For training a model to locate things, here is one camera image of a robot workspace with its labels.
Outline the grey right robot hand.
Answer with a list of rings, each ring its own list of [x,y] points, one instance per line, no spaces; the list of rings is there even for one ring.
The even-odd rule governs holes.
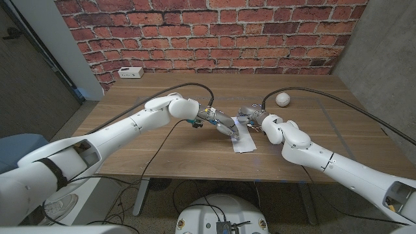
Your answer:
[[[237,120],[241,124],[248,124],[253,120],[254,114],[261,110],[261,107],[258,106],[242,106],[237,113]]]

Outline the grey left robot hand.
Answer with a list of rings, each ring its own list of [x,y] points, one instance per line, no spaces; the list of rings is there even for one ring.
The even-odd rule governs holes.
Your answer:
[[[224,135],[230,136],[235,140],[240,140],[239,130],[235,121],[223,112],[216,110],[213,114],[213,122],[216,129]]]

